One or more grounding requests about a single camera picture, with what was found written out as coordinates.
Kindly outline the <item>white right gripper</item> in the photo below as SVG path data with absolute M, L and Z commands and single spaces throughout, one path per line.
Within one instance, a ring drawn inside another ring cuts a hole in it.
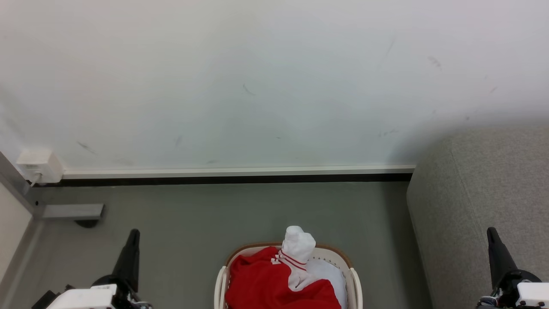
M 495 227 L 488 227 L 487 240 L 492 289 L 495 291 L 488 297 L 481 297 L 476 308 L 547 309 L 548 283 L 518 283 L 504 289 L 497 288 L 509 273 L 518 273 L 519 269 Z

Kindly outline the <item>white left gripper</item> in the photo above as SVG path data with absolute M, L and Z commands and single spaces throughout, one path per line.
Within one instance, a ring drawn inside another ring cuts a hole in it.
M 137 297 L 139 291 L 140 232 L 132 229 L 122 248 L 112 275 L 129 288 L 116 284 L 88 289 L 69 289 L 56 296 L 47 309 L 152 309 L 153 305 Z

